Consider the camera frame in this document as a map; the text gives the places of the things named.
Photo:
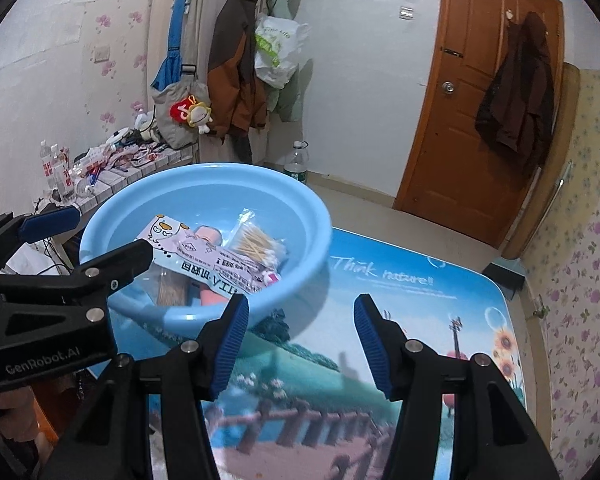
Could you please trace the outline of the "person's left hand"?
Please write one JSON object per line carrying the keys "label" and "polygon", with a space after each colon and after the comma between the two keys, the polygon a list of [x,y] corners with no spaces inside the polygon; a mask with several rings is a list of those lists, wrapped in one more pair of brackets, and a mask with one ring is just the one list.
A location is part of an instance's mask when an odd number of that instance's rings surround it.
{"label": "person's left hand", "polygon": [[40,461],[45,463],[54,448],[40,428],[35,405],[35,396],[30,387],[1,392],[0,433],[15,442],[34,442]]}

